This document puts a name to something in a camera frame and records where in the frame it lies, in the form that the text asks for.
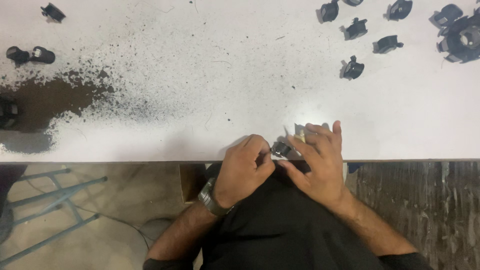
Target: metal watch band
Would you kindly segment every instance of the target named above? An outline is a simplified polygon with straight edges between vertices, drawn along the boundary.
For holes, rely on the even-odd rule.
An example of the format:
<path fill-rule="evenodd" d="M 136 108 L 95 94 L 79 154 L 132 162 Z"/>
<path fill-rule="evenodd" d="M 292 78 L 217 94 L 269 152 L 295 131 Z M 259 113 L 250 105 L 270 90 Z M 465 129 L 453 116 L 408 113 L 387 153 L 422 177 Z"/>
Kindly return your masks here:
<path fill-rule="evenodd" d="M 211 191 L 215 185 L 215 178 L 210 178 L 205 186 L 202 188 L 200 193 L 198 194 L 198 199 L 207 207 L 207 209 L 216 216 L 224 216 L 232 210 L 233 206 L 230 208 L 223 208 L 218 205 L 215 199 L 212 196 Z"/>

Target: man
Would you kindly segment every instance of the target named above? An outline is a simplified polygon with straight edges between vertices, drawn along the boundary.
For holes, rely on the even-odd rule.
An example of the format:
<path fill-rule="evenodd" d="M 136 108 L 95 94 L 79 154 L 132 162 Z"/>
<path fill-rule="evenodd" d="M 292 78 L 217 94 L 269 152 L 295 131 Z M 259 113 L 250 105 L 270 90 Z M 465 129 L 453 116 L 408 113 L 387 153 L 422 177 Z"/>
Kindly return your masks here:
<path fill-rule="evenodd" d="M 175 220 L 148 252 L 144 270 L 191 270 L 201 247 L 204 270 L 431 269 L 345 187 L 340 121 L 333 132 L 306 128 L 312 132 L 306 143 L 288 141 L 310 172 L 279 160 L 284 177 L 268 143 L 250 135 L 227 150 L 213 200 L 194 203 Z"/>

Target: black plastic component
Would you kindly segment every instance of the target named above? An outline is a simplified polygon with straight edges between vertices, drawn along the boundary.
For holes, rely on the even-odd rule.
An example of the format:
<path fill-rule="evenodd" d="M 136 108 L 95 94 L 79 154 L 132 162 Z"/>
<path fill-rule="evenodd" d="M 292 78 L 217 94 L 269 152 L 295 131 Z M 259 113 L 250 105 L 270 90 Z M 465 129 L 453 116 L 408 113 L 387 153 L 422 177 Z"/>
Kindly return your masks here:
<path fill-rule="evenodd" d="M 445 39 L 438 44 L 440 52 L 450 54 L 445 57 L 450 62 L 480 59 L 480 14 L 462 17 L 442 32 Z"/>
<path fill-rule="evenodd" d="M 30 58 L 30 61 L 51 64 L 55 61 L 55 53 L 47 50 L 44 47 L 36 46 L 33 48 L 32 58 Z"/>
<path fill-rule="evenodd" d="M 463 15 L 463 11 L 454 4 L 449 4 L 442 8 L 442 11 L 435 15 L 433 19 L 438 25 L 447 27 L 451 26 L 454 21 Z"/>
<path fill-rule="evenodd" d="M 357 63 L 357 57 L 355 55 L 350 57 L 350 60 L 351 61 L 348 62 L 345 71 L 343 72 L 343 77 L 355 80 L 362 74 L 365 65 Z"/>
<path fill-rule="evenodd" d="M 63 18 L 65 18 L 65 14 L 63 14 L 62 11 L 60 11 L 56 6 L 54 6 L 52 3 L 48 3 L 48 6 L 46 8 L 40 7 L 42 11 L 43 16 L 49 16 L 52 17 L 55 21 L 61 23 Z"/>
<path fill-rule="evenodd" d="M 290 148 L 290 146 L 286 145 L 284 142 L 277 142 L 276 145 L 271 149 L 275 155 L 281 158 L 285 157 L 291 150 L 292 148 Z"/>
<path fill-rule="evenodd" d="M 320 13 L 324 22 L 331 22 L 338 16 L 338 0 L 332 0 L 331 3 L 323 4 Z"/>
<path fill-rule="evenodd" d="M 28 62 L 30 54 L 28 51 L 19 49 L 17 46 L 12 46 L 7 50 L 7 58 L 15 61 L 15 65 L 21 65 Z"/>
<path fill-rule="evenodd" d="M 0 129 L 11 127 L 17 116 L 18 107 L 13 100 L 0 98 Z"/>
<path fill-rule="evenodd" d="M 366 22 L 367 19 L 361 21 L 359 21 L 358 18 L 353 19 L 353 24 L 347 28 L 348 39 L 356 39 L 366 34 L 368 32 L 367 27 L 365 26 Z"/>
<path fill-rule="evenodd" d="M 390 20 L 403 20 L 412 11 L 413 1 L 397 0 L 390 9 Z"/>
<path fill-rule="evenodd" d="M 363 0 L 345 0 L 345 3 L 349 4 L 350 6 L 358 6 L 363 2 Z"/>
<path fill-rule="evenodd" d="M 396 48 L 403 47 L 403 43 L 397 41 L 397 35 L 388 36 L 380 39 L 378 44 L 378 51 L 376 53 L 388 53 Z"/>

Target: thin wire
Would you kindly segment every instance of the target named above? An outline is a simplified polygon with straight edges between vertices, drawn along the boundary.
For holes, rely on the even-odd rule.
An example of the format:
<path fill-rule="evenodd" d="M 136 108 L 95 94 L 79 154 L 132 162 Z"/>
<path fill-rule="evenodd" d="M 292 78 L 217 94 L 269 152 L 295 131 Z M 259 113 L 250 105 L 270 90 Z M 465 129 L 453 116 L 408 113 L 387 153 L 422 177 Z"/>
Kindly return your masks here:
<path fill-rule="evenodd" d="M 34 185 L 30 182 L 30 180 L 26 180 L 26 181 L 27 181 L 27 183 L 28 183 L 33 189 L 35 189 L 36 191 L 41 192 L 41 193 L 43 193 L 43 194 L 46 193 L 45 191 L 43 191 L 43 190 L 37 188 L 36 186 L 34 186 Z M 106 218 L 108 218 L 108 219 L 111 219 L 111 220 L 114 220 L 114 221 L 123 223 L 123 224 L 125 224 L 125 225 L 128 225 L 128 226 L 134 228 L 134 229 L 142 236 L 142 238 L 143 238 L 143 240 L 144 240 L 144 242 L 145 242 L 145 246 L 147 247 L 147 249 L 150 248 L 150 247 L 148 246 L 148 243 L 147 243 L 147 238 L 148 238 L 149 240 L 155 241 L 155 239 L 152 239 L 152 238 L 148 237 L 148 236 L 145 235 L 142 231 L 140 231 L 137 227 L 133 226 L 132 224 L 130 224 L 130 223 L 124 221 L 124 220 L 121 220 L 121 219 L 118 219 L 118 218 L 115 218 L 115 217 L 112 217 L 112 216 L 109 216 L 109 215 L 105 215 L 105 214 L 102 214 L 102 213 L 99 213 L 99 212 L 95 212 L 95 211 L 92 211 L 92 210 L 88 210 L 88 209 L 85 209 L 85 208 L 83 208 L 83 207 L 81 207 L 81 206 L 78 206 L 78 205 L 76 205 L 76 204 L 74 204 L 74 206 L 77 207 L 78 209 L 83 210 L 83 211 L 87 211 L 87 212 L 94 213 L 94 214 L 99 214 L 100 216 L 106 217 Z"/>

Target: blue metal frame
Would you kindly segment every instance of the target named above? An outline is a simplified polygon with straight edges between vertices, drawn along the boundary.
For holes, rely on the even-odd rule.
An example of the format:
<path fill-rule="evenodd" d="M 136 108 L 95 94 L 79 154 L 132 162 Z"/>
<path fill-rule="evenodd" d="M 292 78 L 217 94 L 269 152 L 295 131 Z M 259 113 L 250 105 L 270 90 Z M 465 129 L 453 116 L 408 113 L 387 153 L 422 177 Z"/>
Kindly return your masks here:
<path fill-rule="evenodd" d="M 19 201 L 9 203 L 7 205 L 8 209 L 12 209 L 14 207 L 18 207 L 18 206 L 22 206 L 22 205 L 29 204 L 29 203 L 32 203 L 32 202 L 36 202 L 36 201 L 39 201 L 39 200 L 42 200 L 42 199 L 45 199 L 45 198 L 48 198 L 48 197 L 52 197 L 52 196 L 54 196 L 54 197 L 59 196 L 59 197 L 53 203 L 46 206 L 39 213 L 34 214 L 34 215 L 30 215 L 28 217 L 25 217 L 25 218 L 14 221 L 13 222 L 14 226 L 16 226 L 18 224 L 21 224 L 21 223 L 24 223 L 26 221 L 32 220 L 34 218 L 43 216 L 43 215 L 48 214 L 50 212 L 53 212 L 55 210 L 58 210 L 58 209 L 60 209 L 60 204 L 61 203 L 65 203 L 72 210 L 72 212 L 73 212 L 73 214 L 74 214 L 74 216 L 77 220 L 77 224 L 75 224 L 74 226 L 72 226 L 72 227 L 70 227 L 70 228 L 68 228 L 64 231 L 61 231 L 60 233 L 58 233 L 54 236 L 51 236 L 51 237 L 45 239 L 44 241 L 42 241 L 42 242 L 40 242 L 36 245 L 33 245 L 33 246 L 31 246 L 31 247 L 29 247 L 29 248 L 27 248 L 27 249 L 25 249 L 21 252 L 9 257 L 9 258 L 6 258 L 3 261 L 0 261 L 0 268 L 4 267 L 5 265 L 7 265 L 7 264 L 9 264 L 9 263 L 11 263 L 15 260 L 20 259 L 21 257 L 23 257 L 23 256 L 25 256 L 25 255 L 27 255 L 31 252 L 34 252 L 35 250 L 43 247 L 44 245 L 49 244 L 50 242 L 52 242 L 52 241 L 54 241 L 54 240 L 56 240 L 56 239 L 58 239 L 58 238 L 60 238 L 64 235 L 66 235 L 67 233 L 72 232 L 72 231 L 84 226 L 85 224 L 98 219 L 99 214 L 95 214 L 92 217 L 90 217 L 86 220 L 83 220 L 82 217 L 80 216 L 80 214 L 78 213 L 75 205 L 70 201 L 70 197 L 72 195 L 74 195 L 75 193 L 77 193 L 78 191 L 80 191 L 81 189 L 83 189 L 83 188 L 85 188 L 89 185 L 105 182 L 107 180 L 107 177 L 105 176 L 105 177 L 95 179 L 95 180 L 91 180 L 91 181 L 88 181 L 88 182 L 85 182 L 85 183 L 81 183 L 81 184 L 73 185 L 73 186 L 70 186 L 70 187 L 62 188 L 60 183 L 55 178 L 55 175 L 60 174 L 60 173 L 70 173 L 70 171 L 71 171 L 70 169 L 64 169 L 64 170 L 58 170 L 58 171 L 53 171 L 53 172 L 45 172 L 45 173 L 39 173 L 39 174 L 33 174 L 33 175 L 25 175 L 25 176 L 22 176 L 17 181 L 17 182 L 19 182 L 19 181 L 30 180 L 30 179 L 35 179 L 35 178 L 48 177 L 52 180 L 52 182 L 56 186 L 57 190 L 52 191 L 52 192 L 47 192 L 47 193 L 44 193 L 44 194 L 41 194 L 41 195 L 38 195 L 38 196 L 33 196 L 31 198 L 27 198 L 27 199 L 23 199 L 23 200 L 19 200 Z"/>

